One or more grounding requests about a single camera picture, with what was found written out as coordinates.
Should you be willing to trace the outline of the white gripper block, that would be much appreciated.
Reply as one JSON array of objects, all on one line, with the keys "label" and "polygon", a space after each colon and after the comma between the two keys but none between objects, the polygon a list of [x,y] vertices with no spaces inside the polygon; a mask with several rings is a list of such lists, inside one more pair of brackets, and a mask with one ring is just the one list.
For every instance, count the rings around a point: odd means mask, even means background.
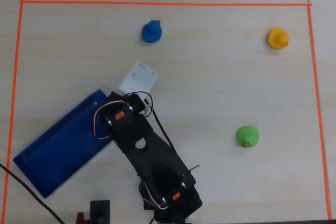
[{"label": "white gripper block", "polygon": [[158,78],[158,73],[143,62],[137,61],[118,87],[124,94],[139,91],[139,96],[148,96]]}]

